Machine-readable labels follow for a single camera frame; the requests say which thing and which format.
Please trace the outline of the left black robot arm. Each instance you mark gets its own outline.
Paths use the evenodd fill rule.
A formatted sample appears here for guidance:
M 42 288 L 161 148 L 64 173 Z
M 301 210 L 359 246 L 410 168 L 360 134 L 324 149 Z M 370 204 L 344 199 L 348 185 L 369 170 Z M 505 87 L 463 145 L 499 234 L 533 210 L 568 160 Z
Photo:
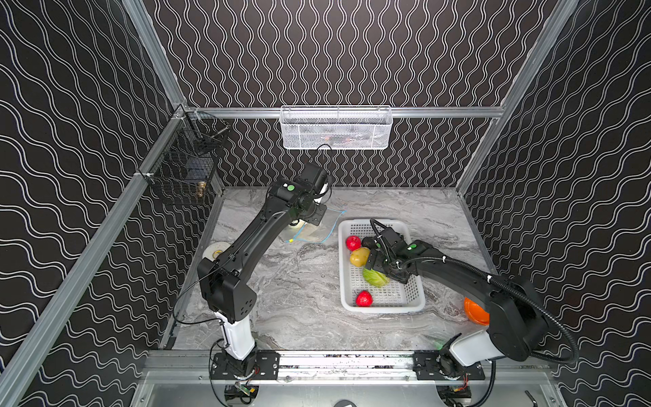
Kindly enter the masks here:
M 257 293 L 248 285 L 254 269 L 290 224 L 320 224 L 327 206 L 319 200 L 331 185 L 327 170 L 318 164 L 307 164 L 292 180 L 273 182 L 260 211 L 234 243 L 216 259 L 198 264 L 202 298 L 223 323 L 225 352 L 235 361 L 245 361 L 255 349 L 249 314 Z

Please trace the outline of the small red toy apple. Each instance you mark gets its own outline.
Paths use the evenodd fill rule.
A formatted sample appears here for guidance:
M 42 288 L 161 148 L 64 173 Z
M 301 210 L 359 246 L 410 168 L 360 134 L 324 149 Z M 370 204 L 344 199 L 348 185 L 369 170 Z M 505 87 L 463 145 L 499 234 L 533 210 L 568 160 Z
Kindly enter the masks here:
M 345 240 L 346 248 L 350 252 L 354 252 L 362 247 L 362 241 L 358 236 L 349 236 Z

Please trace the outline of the orange object behind arm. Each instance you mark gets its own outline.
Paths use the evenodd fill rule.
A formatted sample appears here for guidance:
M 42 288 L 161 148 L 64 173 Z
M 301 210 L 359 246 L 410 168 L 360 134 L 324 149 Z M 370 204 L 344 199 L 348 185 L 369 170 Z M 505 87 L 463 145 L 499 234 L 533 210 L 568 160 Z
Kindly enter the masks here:
M 471 299 L 465 298 L 464 309 L 471 322 L 485 327 L 490 324 L 490 314 Z

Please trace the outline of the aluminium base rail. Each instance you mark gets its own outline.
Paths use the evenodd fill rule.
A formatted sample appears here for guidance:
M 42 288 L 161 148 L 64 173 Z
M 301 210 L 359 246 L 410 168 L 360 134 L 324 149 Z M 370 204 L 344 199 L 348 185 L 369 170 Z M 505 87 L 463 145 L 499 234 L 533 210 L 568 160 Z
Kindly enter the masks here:
M 226 371 L 225 357 L 207 350 L 155 351 L 147 358 L 146 384 L 254 385 L 463 385 L 486 384 L 490 364 L 478 362 L 457 379 L 435 369 L 435 356 L 424 351 L 262 351 L 251 377 Z

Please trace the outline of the clear blue-zip bag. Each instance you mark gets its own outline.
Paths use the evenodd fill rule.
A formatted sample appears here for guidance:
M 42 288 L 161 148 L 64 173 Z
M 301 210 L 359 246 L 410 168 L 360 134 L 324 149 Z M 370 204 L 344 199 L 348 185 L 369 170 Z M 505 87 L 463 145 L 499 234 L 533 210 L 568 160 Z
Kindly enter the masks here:
M 279 238 L 286 243 L 323 244 L 333 234 L 337 222 L 345 213 L 345 210 L 327 209 L 320 225 L 315 226 L 304 220 L 299 220 L 285 228 Z

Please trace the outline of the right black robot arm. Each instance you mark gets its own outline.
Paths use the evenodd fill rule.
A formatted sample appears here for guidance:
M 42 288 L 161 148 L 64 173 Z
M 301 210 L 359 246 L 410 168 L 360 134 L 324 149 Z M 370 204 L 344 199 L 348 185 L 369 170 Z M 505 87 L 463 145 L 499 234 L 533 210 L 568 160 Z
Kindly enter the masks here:
M 488 312 L 488 326 L 459 335 L 443 346 L 442 362 L 471 366 L 483 360 L 505 357 L 526 361 L 537 341 L 549 329 L 541 310 L 529 297 L 529 283 L 509 283 L 462 260 L 447 256 L 422 240 L 411 243 L 391 227 L 371 222 L 375 247 L 367 261 L 371 269 L 399 283 L 420 276 L 441 283 Z

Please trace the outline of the white plastic perforated basket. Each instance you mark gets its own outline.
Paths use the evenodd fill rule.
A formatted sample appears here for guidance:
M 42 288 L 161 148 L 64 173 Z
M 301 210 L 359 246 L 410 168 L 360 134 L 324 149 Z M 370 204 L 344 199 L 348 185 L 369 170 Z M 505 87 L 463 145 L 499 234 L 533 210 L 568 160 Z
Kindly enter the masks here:
M 374 237 L 374 227 L 368 219 L 343 220 L 338 226 L 339 287 L 345 310 L 364 314 L 408 314 L 424 309 L 426 297 L 422 281 L 411 276 L 406 283 L 387 278 L 380 284 L 383 260 L 377 249 L 371 253 L 374 265 L 367 270 L 350 261 L 346 240 L 349 237 Z

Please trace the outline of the red toy fruit front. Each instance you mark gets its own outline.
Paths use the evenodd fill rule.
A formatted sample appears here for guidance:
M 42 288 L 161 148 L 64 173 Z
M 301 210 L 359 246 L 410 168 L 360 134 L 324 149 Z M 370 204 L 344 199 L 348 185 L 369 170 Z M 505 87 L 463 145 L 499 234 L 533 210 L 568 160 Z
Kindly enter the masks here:
M 355 299 L 357 307 L 367 308 L 373 305 L 373 297 L 369 291 L 361 291 Z

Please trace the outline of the white tape roll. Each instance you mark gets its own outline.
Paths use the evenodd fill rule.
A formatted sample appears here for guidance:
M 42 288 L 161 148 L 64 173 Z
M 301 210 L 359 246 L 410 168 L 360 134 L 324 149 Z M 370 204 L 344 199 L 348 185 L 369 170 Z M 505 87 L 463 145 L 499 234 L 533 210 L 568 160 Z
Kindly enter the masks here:
M 214 261 L 219 257 L 221 253 L 226 251 L 227 249 L 230 248 L 230 244 L 227 242 L 215 242 L 213 244 L 210 244 L 204 251 L 203 251 L 203 258 L 208 259 L 210 261 Z

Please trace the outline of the green toy cabbage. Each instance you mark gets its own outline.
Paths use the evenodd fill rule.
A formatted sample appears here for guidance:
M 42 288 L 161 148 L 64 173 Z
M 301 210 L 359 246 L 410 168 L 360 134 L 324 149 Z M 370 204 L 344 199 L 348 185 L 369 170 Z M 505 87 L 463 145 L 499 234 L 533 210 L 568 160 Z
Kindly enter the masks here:
M 375 288 L 383 288 L 390 283 L 390 279 L 383 273 L 373 269 L 366 269 L 362 271 L 364 280 Z

